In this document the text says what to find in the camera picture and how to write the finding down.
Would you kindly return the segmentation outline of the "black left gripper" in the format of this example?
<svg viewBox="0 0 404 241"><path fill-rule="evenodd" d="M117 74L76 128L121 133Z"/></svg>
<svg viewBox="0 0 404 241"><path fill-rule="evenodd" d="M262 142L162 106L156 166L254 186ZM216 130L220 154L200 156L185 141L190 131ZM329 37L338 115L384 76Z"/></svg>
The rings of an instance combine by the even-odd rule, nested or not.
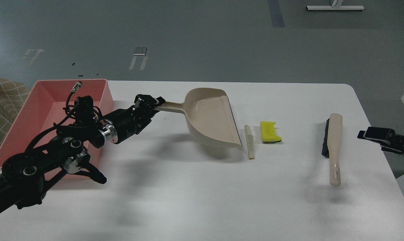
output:
<svg viewBox="0 0 404 241"><path fill-rule="evenodd" d="M151 122L152 111L165 104L163 97L154 98L151 95L138 94L134 105L128 109L117 109L104 116L115 130L115 137L111 140L119 144L133 135L138 135Z"/></svg>

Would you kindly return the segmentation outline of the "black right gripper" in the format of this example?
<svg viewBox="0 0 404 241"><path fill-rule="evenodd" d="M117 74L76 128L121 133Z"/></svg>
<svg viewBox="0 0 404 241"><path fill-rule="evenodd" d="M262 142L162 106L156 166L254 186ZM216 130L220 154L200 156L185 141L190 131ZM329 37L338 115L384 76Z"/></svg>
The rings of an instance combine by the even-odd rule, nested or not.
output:
<svg viewBox="0 0 404 241"><path fill-rule="evenodd" d="M382 151L404 157L404 136L396 134L393 129L368 127L367 130L360 130L357 138L386 142L381 146Z"/></svg>

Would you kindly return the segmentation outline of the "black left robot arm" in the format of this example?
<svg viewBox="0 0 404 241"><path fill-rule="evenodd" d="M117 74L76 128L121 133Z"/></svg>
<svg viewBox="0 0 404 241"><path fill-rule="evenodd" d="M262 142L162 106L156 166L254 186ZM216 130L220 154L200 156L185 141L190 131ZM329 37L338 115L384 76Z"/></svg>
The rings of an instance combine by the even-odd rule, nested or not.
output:
<svg viewBox="0 0 404 241"><path fill-rule="evenodd" d="M0 213L40 205L43 198L66 174L89 177L105 184L107 178L90 163L86 141L101 148L107 141L119 144L139 134L166 101L138 94L134 105L103 115L91 96L72 96L82 87L77 81L64 106L65 117L35 136L22 153L9 157L0 174Z"/></svg>

